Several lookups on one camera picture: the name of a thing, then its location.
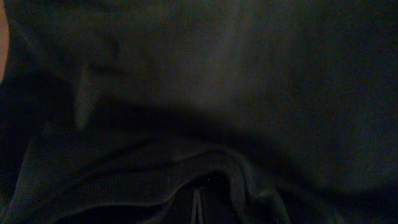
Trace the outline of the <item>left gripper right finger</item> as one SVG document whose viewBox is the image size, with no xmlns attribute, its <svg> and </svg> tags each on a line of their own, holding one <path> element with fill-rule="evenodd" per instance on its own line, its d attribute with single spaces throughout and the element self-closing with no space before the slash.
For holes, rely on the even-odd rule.
<svg viewBox="0 0 398 224">
<path fill-rule="evenodd" d="M 227 189 L 203 187 L 197 190 L 197 223 L 238 224 Z"/>
</svg>

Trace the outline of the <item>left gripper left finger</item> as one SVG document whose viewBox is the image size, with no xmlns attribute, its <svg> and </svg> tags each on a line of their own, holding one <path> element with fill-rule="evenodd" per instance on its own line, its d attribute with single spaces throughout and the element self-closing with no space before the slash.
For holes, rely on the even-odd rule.
<svg viewBox="0 0 398 224">
<path fill-rule="evenodd" d="M 161 224 L 191 224 L 194 196 L 194 189 L 180 189 Z"/>
</svg>

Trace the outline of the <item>black t-shirt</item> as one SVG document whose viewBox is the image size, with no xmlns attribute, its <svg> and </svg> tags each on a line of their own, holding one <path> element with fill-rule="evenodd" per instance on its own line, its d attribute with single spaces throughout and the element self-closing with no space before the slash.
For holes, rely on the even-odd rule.
<svg viewBox="0 0 398 224">
<path fill-rule="evenodd" d="M 2 223 L 397 222 L 396 1 L 4 1 Z"/>
</svg>

